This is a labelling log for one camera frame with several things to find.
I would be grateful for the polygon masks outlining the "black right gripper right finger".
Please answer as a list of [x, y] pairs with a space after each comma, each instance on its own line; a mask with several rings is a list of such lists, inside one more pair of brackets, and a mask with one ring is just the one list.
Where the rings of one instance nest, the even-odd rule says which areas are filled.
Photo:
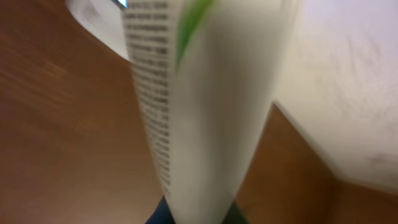
[[238, 204], [233, 201], [222, 224], [249, 224], [249, 222]]

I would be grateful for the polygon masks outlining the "white tube with gold cap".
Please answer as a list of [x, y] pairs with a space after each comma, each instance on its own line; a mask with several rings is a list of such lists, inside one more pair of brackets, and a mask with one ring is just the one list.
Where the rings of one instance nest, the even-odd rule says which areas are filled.
[[123, 28], [174, 223], [222, 223], [267, 122], [298, 1], [130, 0]]

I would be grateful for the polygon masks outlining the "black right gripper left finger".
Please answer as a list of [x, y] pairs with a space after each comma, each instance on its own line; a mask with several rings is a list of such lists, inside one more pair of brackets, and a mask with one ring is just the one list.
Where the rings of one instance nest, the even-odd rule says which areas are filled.
[[174, 224], [174, 218], [165, 197], [162, 197], [145, 224]]

